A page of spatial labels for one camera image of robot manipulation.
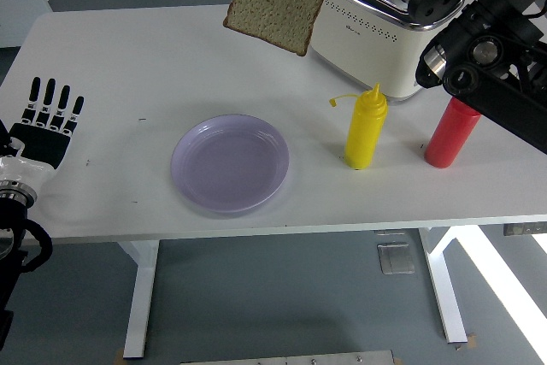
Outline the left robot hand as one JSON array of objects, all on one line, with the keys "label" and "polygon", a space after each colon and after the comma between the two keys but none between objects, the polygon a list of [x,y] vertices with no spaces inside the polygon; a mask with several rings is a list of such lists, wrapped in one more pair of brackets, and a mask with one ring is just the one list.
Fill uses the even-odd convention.
[{"label": "left robot hand", "polygon": [[78,124],[85,99],[76,98],[68,107],[70,86],[56,95],[56,81],[32,80],[30,94],[21,119],[11,128],[1,126],[1,181],[25,185],[37,195],[62,164]]}]

